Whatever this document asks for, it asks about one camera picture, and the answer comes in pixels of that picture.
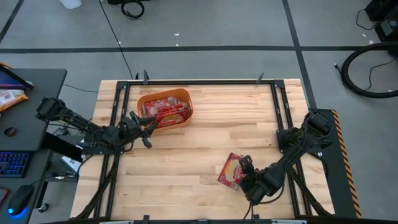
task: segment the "yellow and black hazard tape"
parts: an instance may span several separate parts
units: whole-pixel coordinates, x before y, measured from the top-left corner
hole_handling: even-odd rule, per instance
[[[336,124],[338,140],[340,142],[340,149],[341,149],[341,153],[343,155],[344,164],[345,164],[345,167],[346,167],[349,188],[350,188],[350,191],[351,191],[351,195],[353,196],[354,208],[355,208],[355,211],[356,211],[356,216],[358,218],[362,218],[361,209],[359,208],[359,203],[358,203],[358,197],[356,196],[353,175],[352,175],[352,172],[351,172],[351,167],[349,166],[349,162],[348,162],[347,150],[346,150],[346,146],[344,145],[343,135],[341,133],[341,128],[340,128],[340,122],[338,121],[338,113],[335,110],[332,110],[332,112],[333,112],[333,116],[335,117],[335,124]]]

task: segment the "black metal frame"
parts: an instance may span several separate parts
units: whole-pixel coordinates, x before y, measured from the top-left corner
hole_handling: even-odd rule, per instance
[[[289,103],[287,101],[287,95],[286,95],[286,90],[285,90],[285,85],[283,80],[149,80],[149,77],[146,76],[146,78],[143,81],[140,80],[134,80],[134,81],[118,81],[116,84],[116,92],[114,96],[114,103],[113,103],[113,108],[112,108],[112,115],[111,115],[111,122],[110,125],[115,124],[116,120],[116,114],[118,112],[118,104],[119,104],[119,99],[120,99],[120,94],[121,90],[125,89],[124,92],[124,99],[123,99],[123,106],[122,106],[122,112],[121,112],[121,118],[126,117],[127,113],[127,104],[129,101],[129,92],[130,88],[134,85],[270,85],[271,92],[272,92],[272,99],[274,101],[274,109],[275,109],[275,114],[277,118],[277,124],[278,124],[278,129],[282,130],[283,127],[283,120],[282,120],[282,115],[280,112],[280,106],[279,106],[279,101],[278,101],[278,96],[277,96],[277,87],[280,88],[280,92],[282,95],[282,102],[284,105],[285,109],[285,114],[287,118],[287,123],[289,128],[293,126],[293,121],[292,121],[292,116],[290,114],[290,109],[289,109]],[[120,160],[120,155],[116,155],[114,157],[113,163],[119,165],[119,160]],[[101,170],[101,175],[100,175],[100,180],[99,180],[99,186],[103,184],[104,179],[106,177],[106,173],[108,171],[108,164],[109,164],[109,156],[105,155],[104,160],[103,160],[103,165],[102,165],[102,170]],[[302,165],[301,162],[297,164],[297,172],[299,174],[299,177],[304,181],[304,176],[303,176],[303,170],[302,170]],[[109,187],[109,195],[108,195],[108,201],[106,204],[106,215],[105,217],[110,218],[112,214],[112,209],[113,209],[113,198],[114,198],[114,191],[116,188],[116,178],[117,176],[114,176],[113,180],[111,181],[110,187]],[[290,195],[292,199],[292,205],[293,205],[293,210],[295,216],[300,215],[300,210],[299,210],[299,203],[297,200],[297,193],[295,190],[295,185],[294,185],[294,180],[291,176],[288,175],[288,180],[289,180],[289,189],[290,189]],[[311,215],[311,206],[307,200],[303,196],[304,203],[305,203],[305,211],[306,215]],[[95,207],[95,212],[94,212],[94,217],[97,218],[100,216],[100,210],[101,210],[101,203],[98,203]],[[225,222],[237,222],[241,220],[224,220]],[[260,222],[269,222],[268,220],[259,220]],[[170,222],[181,222],[183,223],[184,220],[174,220]]]

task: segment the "desk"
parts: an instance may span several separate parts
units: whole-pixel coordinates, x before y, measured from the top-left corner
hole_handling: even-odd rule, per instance
[[[101,82],[93,116],[93,122],[99,125],[109,125],[116,83]],[[284,83],[294,126],[300,126],[308,111],[301,82],[293,79]],[[111,219],[142,220],[143,215],[150,215],[151,220],[242,219],[249,205],[244,194],[216,180],[230,152],[251,155],[260,169],[281,157],[275,137],[278,125],[271,87],[134,85],[129,92],[127,112],[137,111],[140,96],[173,88],[190,92],[192,123],[154,134],[152,149],[146,149],[137,140],[133,151],[121,156]],[[122,103],[123,94],[116,123]],[[286,117],[282,119],[287,128]],[[81,169],[71,217],[78,215],[96,192],[102,161],[103,156],[94,156]],[[302,164],[308,188],[326,210],[334,213],[322,163],[305,155]],[[301,194],[298,201],[303,211]],[[278,201],[254,207],[254,213],[264,219],[293,218],[289,188]]]
[[[0,186],[9,189],[9,195],[0,206],[0,220],[2,224],[28,223],[33,209],[39,199],[42,182],[34,185],[34,192],[30,198],[28,209],[23,217],[12,219],[7,213],[7,205],[14,192],[22,185],[31,184],[45,175],[52,153],[49,149],[41,149],[41,144],[47,130],[45,122],[38,120],[36,109],[43,97],[56,97],[60,94],[67,71],[61,69],[14,69],[21,78],[34,84],[33,90],[27,91],[29,100],[23,101],[3,112],[0,117],[0,149],[15,151],[24,150],[34,152],[25,178],[1,178]],[[17,134],[8,138],[3,135],[6,128],[13,126]]]

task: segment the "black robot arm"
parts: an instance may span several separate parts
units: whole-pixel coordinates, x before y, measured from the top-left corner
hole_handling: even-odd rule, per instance
[[[145,147],[151,148],[152,144],[148,138],[157,126],[155,118],[138,118],[133,111],[130,112],[131,118],[122,119],[116,127],[98,126],[68,109],[62,100],[56,98],[43,98],[36,111],[36,118],[45,122],[64,121],[95,139],[93,144],[98,143],[108,149],[119,149],[137,138],[142,138]],[[151,123],[153,124],[149,128],[144,129],[144,126]]]
[[[264,196],[273,196],[284,184],[285,175],[288,170],[312,147],[317,144],[329,144],[323,142],[331,133],[334,124],[322,114],[310,111],[304,119],[301,128],[291,128],[284,136],[283,142],[289,145],[284,155],[278,162],[271,164],[263,170],[256,170],[250,156],[243,157],[239,163],[245,174],[239,185],[241,186],[247,200],[252,205],[258,205]],[[299,184],[303,192],[308,195],[312,205],[319,215],[329,215],[310,193],[304,184]]]

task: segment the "computer mouse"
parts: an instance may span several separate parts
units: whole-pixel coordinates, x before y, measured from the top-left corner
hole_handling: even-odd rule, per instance
[[[33,190],[34,188],[31,185],[22,185],[19,187],[8,203],[8,214],[20,214],[29,203]]]

